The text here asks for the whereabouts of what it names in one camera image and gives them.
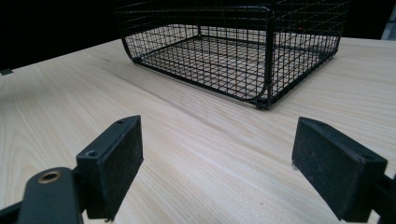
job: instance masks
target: wooden table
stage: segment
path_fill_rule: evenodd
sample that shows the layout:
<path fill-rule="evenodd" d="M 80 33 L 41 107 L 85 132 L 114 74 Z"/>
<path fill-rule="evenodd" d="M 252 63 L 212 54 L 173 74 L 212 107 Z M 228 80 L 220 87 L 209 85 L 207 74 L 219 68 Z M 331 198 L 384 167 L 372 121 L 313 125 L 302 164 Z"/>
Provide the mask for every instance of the wooden table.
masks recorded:
<path fill-rule="evenodd" d="M 339 223 L 291 167 L 297 120 L 332 125 L 387 158 L 394 176 L 396 42 L 343 38 L 268 111 L 134 65 L 119 40 L 15 69 L 0 77 L 0 207 L 138 114 L 145 161 L 116 223 Z"/>

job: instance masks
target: black wire basket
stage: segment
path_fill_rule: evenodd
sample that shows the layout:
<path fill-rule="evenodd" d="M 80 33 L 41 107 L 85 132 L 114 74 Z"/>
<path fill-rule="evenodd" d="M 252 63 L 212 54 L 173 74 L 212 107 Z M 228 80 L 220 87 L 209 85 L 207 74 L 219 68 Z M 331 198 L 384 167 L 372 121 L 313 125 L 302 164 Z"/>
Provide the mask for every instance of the black wire basket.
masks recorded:
<path fill-rule="evenodd" d="M 338 50 L 345 0 L 115 0 L 134 63 L 273 105 Z"/>

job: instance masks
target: screw hole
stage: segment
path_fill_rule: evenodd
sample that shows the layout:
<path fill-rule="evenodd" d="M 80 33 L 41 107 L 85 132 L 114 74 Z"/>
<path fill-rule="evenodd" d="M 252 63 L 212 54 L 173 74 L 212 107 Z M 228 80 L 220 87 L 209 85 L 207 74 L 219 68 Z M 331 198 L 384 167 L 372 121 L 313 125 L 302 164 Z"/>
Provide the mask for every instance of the screw hole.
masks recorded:
<path fill-rule="evenodd" d="M 42 176 L 40 176 L 37 180 L 38 183 L 40 184 L 48 184 L 50 182 L 53 182 L 61 177 L 61 172 L 59 171 L 52 171 L 48 172 Z"/>
<path fill-rule="evenodd" d="M 95 152 L 95 151 L 89 151 L 89 152 L 87 152 L 86 155 L 89 156 L 89 157 L 95 157 L 95 156 L 97 155 L 97 152 Z"/>

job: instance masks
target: wire mesh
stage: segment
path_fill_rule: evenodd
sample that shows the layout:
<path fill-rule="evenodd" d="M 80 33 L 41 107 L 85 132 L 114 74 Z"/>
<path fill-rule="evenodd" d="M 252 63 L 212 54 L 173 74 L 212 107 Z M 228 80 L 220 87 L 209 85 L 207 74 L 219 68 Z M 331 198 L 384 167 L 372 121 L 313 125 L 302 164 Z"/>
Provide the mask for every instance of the wire mesh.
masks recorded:
<path fill-rule="evenodd" d="M 116 4 L 135 63 L 267 107 L 337 51 L 346 1 Z"/>

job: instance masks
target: wood grain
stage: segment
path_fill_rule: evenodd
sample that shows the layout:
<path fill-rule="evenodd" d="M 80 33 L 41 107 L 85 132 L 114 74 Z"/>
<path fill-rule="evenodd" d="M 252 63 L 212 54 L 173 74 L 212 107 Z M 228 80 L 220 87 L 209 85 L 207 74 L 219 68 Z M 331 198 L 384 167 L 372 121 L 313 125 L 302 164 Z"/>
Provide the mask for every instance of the wood grain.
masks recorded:
<path fill-rule="evenodd" d="M 297 119 L 329 123 L 387 158 L 393 176 L 395 52 L 396 42 L 344 38 L 268 111 L 134 65 L 119 40 L 16 69 L 0 77 L 0 207 L 140 114 L 145 161 L 115 223 L 339 223 L 290 166 Z"/>

